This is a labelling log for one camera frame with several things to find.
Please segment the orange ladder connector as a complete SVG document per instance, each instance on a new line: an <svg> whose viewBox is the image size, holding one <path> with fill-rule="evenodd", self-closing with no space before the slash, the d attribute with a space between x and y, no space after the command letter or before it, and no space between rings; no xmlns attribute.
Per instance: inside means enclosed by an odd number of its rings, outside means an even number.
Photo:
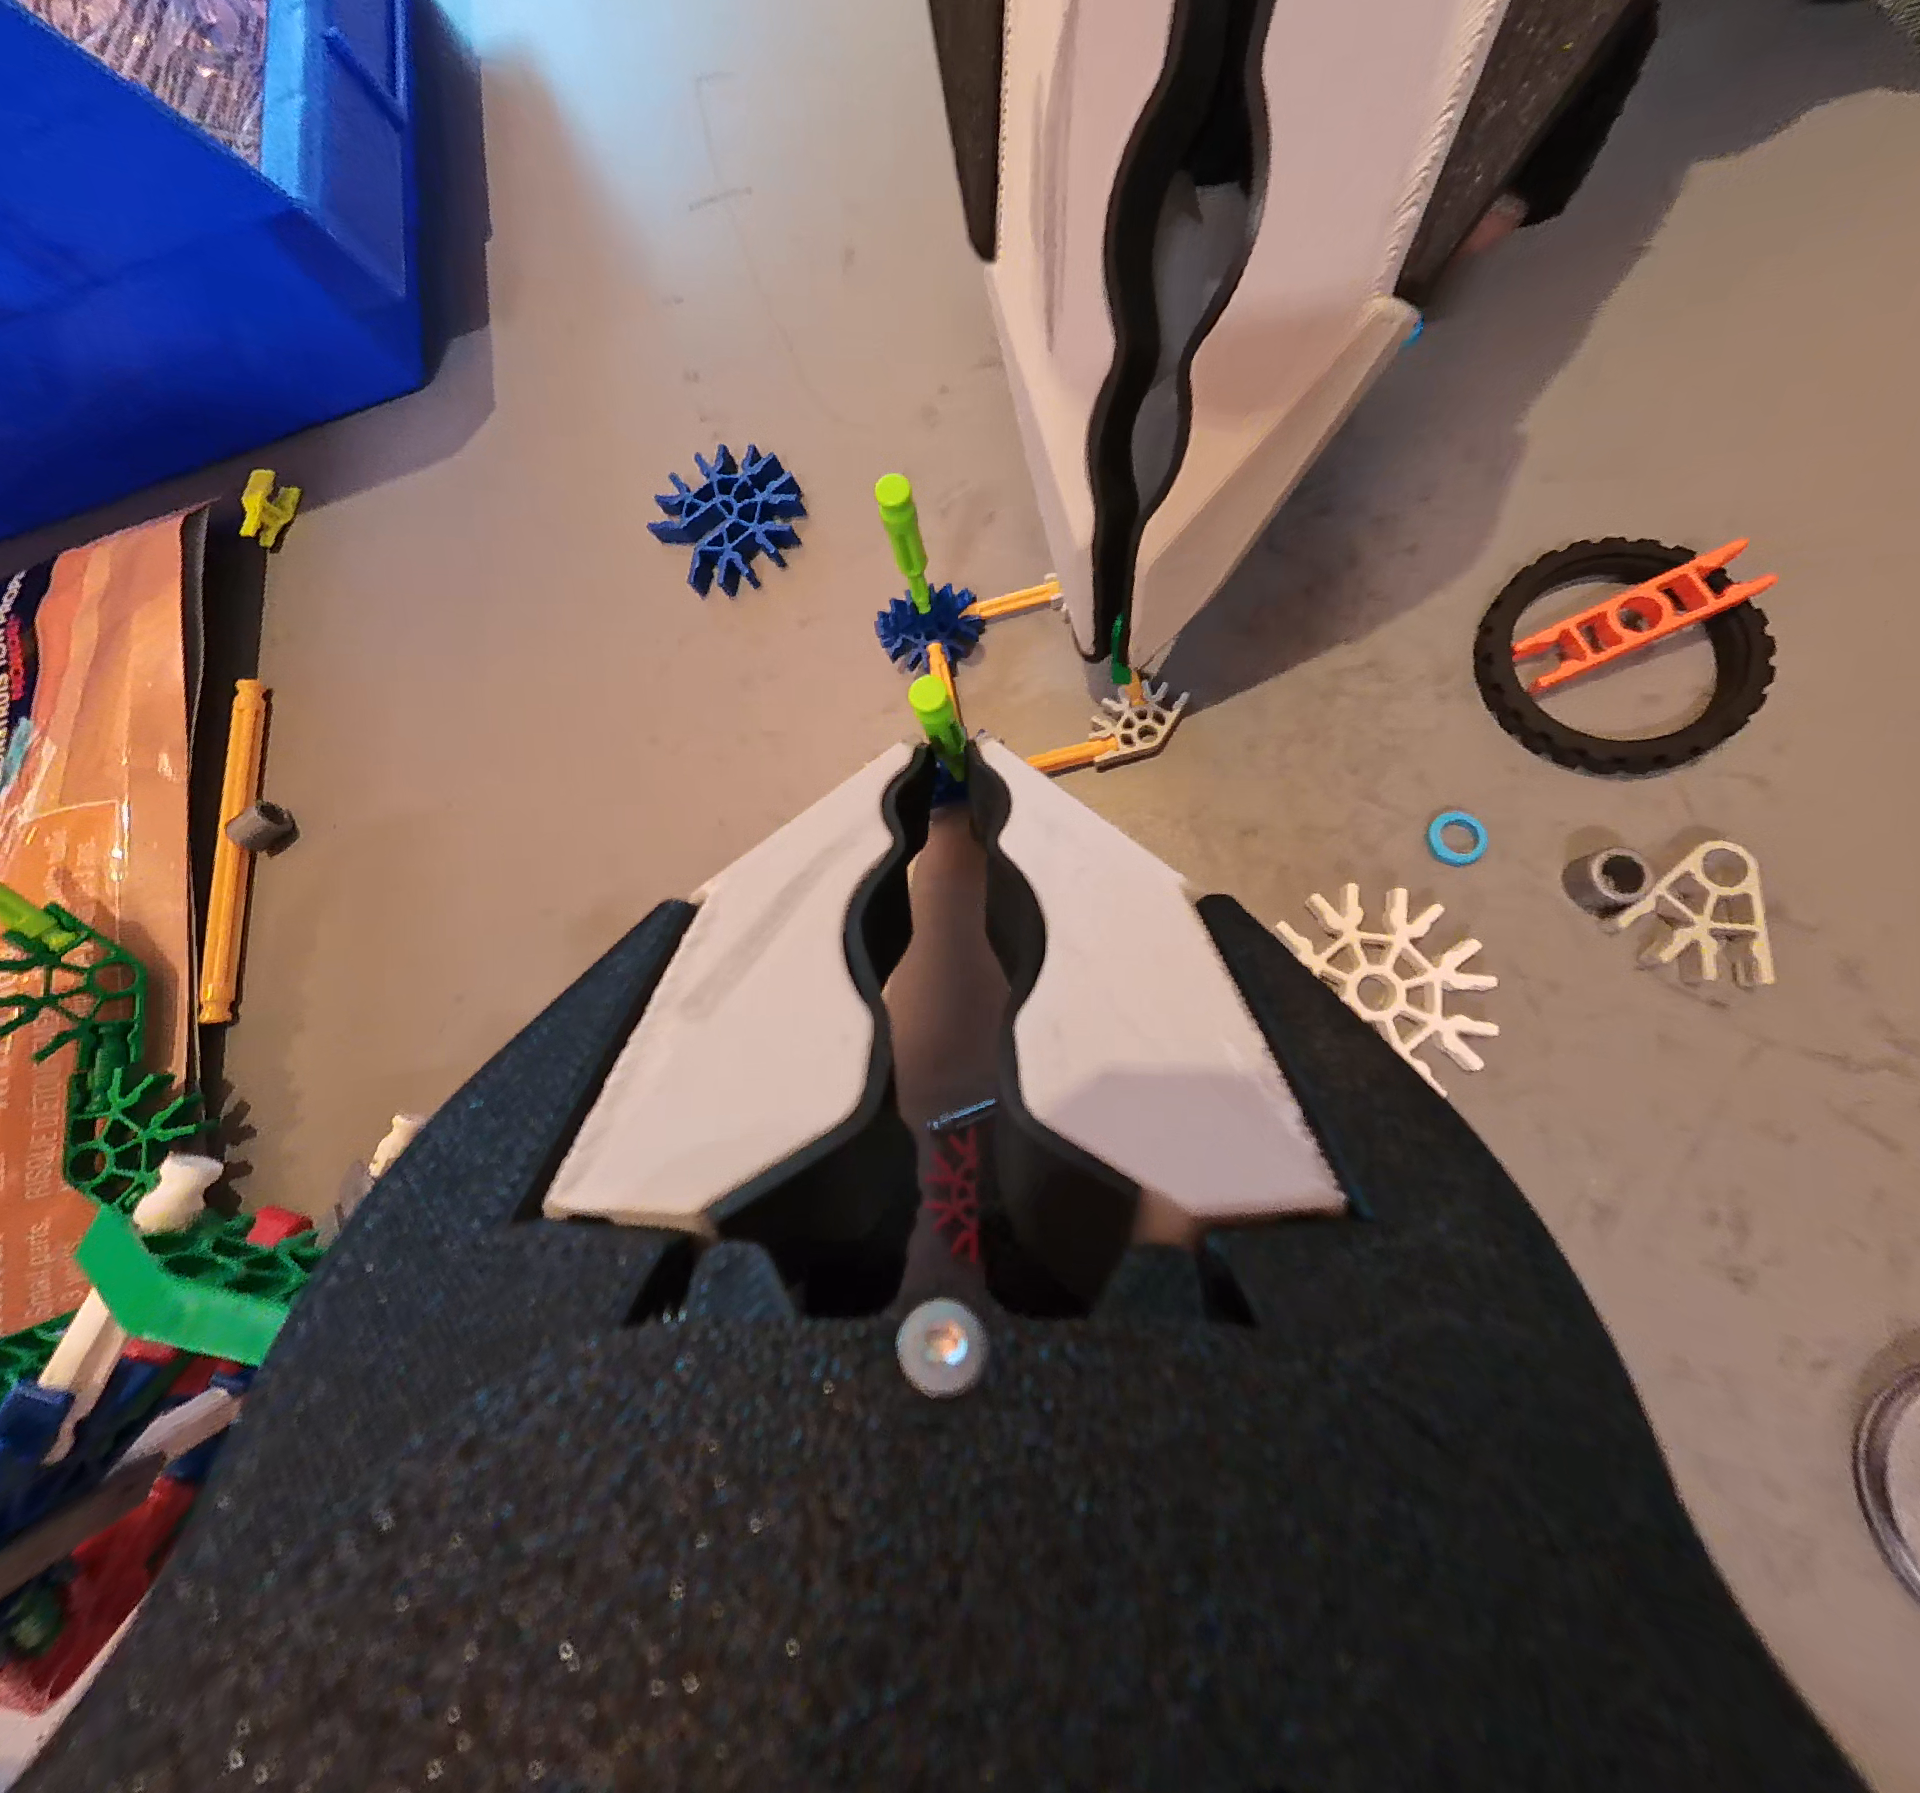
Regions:
<svg viewBox="0 0 1920 1793"><path fill-rule="evenodd" d="M1759 599L1780 576L1733 578L1733 562L1746 548L1747 539L1741 536L1705 555L1660 565L1648 578L1610 590L1594 604L1517 637L1511 662L1522 676L1523 692L1547 695Z"/></svg>

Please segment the blue and yellow rod frame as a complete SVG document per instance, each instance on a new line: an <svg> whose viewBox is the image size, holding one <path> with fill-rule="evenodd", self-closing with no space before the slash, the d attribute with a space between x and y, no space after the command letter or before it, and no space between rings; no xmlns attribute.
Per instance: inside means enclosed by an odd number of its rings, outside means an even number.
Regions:
<svg viewBox="0 0 1920 1793"><path fill-rule="evenodd" d="M981 645L986 630L1019 615L1065 609L1058 578L996 596L977 596L930 578L919 503L911 480L889 472L875 486L878 516L889 542L905 594L878 615L878 639L889 660L911 676L908 703L924 727L931 753L931 802L959 803L968 791L968 747L959 668ZM1151 700L1128 709L1124 683L1115 681L1091 714L1087 738L1065 747L1029 753L1027 765L1044 775L1107 772L1156 755L1182 722L1189 697L1146 677Z"/></svg>

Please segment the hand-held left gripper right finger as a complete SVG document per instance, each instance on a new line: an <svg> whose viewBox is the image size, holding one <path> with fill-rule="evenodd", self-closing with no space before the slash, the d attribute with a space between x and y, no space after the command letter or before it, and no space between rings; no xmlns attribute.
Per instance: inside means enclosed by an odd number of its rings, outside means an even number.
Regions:
<svg viewBox="0 0 1920 1793"><path fill-rule="evenodd" d="M1184 877L997 740L973 743L1006 978L996 1186L1017 1275L1091 1310L1137 1244L1344 1216Z"/></svg>

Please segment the red toy set bag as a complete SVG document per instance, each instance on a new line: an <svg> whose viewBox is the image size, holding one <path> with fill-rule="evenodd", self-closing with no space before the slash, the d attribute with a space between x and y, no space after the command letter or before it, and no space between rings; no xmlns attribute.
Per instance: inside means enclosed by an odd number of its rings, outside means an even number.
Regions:
<svg viewBox="0 0 1920 1793"><path fill-rule="evenodd" d="M5 576L3 877L149 969L138 1070L165 1097L198 1076L196 892L188 855L206 513L184 508ZM5 967L3 1328L72 1313L93 1201L66 1177L78 1045Z"/></svg>

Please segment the black rubber tyre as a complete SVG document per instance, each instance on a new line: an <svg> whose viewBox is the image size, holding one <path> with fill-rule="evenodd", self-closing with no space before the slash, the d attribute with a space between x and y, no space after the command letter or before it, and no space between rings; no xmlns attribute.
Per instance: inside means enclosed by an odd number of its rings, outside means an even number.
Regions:
<svg viewBox="0 0 1920 1793"><path fill-rule="evenodd" d="M1761 710L1776 679L1778 649L1761 596L1547 695L1528 695L1511 660L1517 637L1594 604L1610 590L1648 578L1660 565L1707 551L1654 537L1600 536L1576 539L1522 566L1495 596L1476 630L1476 688L1495 722L1523 750L1559 768L1618 778L1692 767L1733 740ZM1549 695L1577 681L1642 662L1671 641L1692 637L1707 639L1714 681L1694 716L1682 724L1619 738L1576 727L1549 709Z"/></svg>

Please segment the orange rod with grey clip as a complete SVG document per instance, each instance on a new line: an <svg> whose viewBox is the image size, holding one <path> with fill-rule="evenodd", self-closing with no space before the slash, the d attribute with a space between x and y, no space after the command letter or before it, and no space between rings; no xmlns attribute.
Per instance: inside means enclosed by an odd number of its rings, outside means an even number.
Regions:
<svg viewBox="0 0 1920 1793"><path fill-rule="evenodd" d="M258 677L238 679L229 716L215 829L215 867L200 957L196 1017L204 1026L222 1026L238 1015L254 849L238 842L227 826L260 800L267 722L268 688Z"/></svg>

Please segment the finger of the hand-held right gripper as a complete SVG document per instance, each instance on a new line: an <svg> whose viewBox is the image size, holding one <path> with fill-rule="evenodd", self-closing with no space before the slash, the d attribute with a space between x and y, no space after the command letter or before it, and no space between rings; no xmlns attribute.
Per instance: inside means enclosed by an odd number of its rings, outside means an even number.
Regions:
<svg viewBox="0 0 1920 1793"><path fill-rule="evenodd" d="M1172 376L1126 655L1156 667L1405 337L1392 287L1423 154L1423 0L1263 0L1251 236Z"/></svg>
<svg viewBox="0 0 1920 1793"><path fill-rule="evenodd" d="M1216 78L1216 0L1005 0L990 299L1065 612L1115 644L1163 356L1156 234Z"/></svg>

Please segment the blue snowflake connector pair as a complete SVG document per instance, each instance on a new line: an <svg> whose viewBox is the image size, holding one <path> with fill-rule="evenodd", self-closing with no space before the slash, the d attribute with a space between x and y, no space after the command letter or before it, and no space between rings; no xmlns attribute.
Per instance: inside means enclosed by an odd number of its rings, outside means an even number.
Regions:
<svg viewBox="0 0 1920 1793"><path fill-rule="evenodd" d="M697 455L695 466L697 481L670 477L672 490L657 496L659 517L646 531L689 551L689 583L701 599L716 588L734 599L743 585L760 583L758 560L784 570L800 545L800 484L756 444L743 456L722 444L713 456Z"/></svg>

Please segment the blue plastic bin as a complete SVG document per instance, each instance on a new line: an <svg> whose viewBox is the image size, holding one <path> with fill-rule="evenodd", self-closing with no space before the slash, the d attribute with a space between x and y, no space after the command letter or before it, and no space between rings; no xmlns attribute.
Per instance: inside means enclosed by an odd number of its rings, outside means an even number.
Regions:
<svg viewBox="0 0 1920 1793"><path fill-rule="evenodd" d="M267 0L250 159L5 0L5 536L423 386L411 7Z"/></svg>

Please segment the white snowflake connector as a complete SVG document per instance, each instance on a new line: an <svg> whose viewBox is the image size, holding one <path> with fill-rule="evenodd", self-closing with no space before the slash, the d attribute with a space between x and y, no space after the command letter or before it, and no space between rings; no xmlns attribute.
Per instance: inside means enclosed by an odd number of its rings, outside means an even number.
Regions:
<svg viewBox="0 0 1920 1793"><path fill-rule="evenodd" d="M1363 1020L1427 1086L1445 1097L1449 1062L1461 1073L1484 1070L1484 1043L1501 1024L1470 1004L1498 988L1476 937L1439 942L1446 907L1414 902L1408 887L1388 888L1379 906L1357 882L1338 895L1312 893L1307 922L1280 920L1286 950Z"/></svg>

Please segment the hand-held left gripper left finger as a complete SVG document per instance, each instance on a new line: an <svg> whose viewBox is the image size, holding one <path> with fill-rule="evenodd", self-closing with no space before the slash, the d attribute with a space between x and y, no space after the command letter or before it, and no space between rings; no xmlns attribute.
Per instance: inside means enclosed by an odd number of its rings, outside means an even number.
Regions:
<svg viewBox="0 0 1920 1793"><path fill-rule="evenodd" d="M922 1183L883 988L931 798L933 752L887 750L699 888L545 1220L755 1244L812 1316L899 1300Z"/></svg>

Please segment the red connector with grey rod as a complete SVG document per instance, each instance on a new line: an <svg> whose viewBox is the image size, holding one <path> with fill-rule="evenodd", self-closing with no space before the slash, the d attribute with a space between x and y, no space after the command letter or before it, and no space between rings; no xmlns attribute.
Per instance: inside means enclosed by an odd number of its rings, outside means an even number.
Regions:
<svg viewBox="0 0 1920 1793"><path fill-rule="evenodd" d="M947 1109L926 1124L926 1220L935 1249L954 1268L986 1268L987 1228L1000 1213L997 1124L996 1099Z"/></svg>

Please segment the person's right hand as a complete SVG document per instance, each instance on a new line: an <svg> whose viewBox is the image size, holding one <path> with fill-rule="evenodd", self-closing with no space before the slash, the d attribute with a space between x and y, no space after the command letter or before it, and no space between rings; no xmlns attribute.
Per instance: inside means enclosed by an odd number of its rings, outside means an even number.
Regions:
<svg viewBox="0 0 1920 1793"><path fill-rule="evenodd" d="M1659 31L1659 0L1637 0L1580 87L1454 250L1464 262L1532 225L1559 218L1592 170L1637 85Z"/></svg>

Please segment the cream fan connector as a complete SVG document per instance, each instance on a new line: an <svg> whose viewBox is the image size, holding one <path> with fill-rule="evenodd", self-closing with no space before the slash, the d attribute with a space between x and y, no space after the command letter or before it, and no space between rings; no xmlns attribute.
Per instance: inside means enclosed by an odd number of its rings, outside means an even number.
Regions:
<svg viewBox="0 0 1920 1793"><path fill-rule="evenodd" d="M1619 935L1654 922L1637 963L1673 965L1692 985L1725 975L1741 988L1778 982L1761 860L1737 842L1707 840L1667 867L1648 892L1607 917Z"/></svg>

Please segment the silver spoked wheel hub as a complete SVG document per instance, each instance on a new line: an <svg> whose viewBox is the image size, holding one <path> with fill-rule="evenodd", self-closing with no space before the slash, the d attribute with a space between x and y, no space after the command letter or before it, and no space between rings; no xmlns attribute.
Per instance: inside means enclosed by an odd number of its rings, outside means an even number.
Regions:
<svg viewBox="0 0 1920 1793"><path fill-rule="evenodd" d="M1864 1529L1901 1591L1919 1604L1917 1331L1886 1348L1862 1383L1851 1472Z"/></svg>

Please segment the multicoloured toy construction model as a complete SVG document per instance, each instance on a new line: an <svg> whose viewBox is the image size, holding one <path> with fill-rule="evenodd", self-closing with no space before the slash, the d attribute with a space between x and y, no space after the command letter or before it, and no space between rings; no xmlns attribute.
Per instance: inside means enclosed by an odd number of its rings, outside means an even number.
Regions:
<svg viewBox="0 0 1920 1793"><path fill-rule="evenodd" d="M146 1063L144 963L59 904L5 906L5 1035L69 1055L61 1173L97 1213L72 1315L5 1336L5 1742L51 1730L149 1597L324 1236L222 1213L203 1105Z"/></svg>

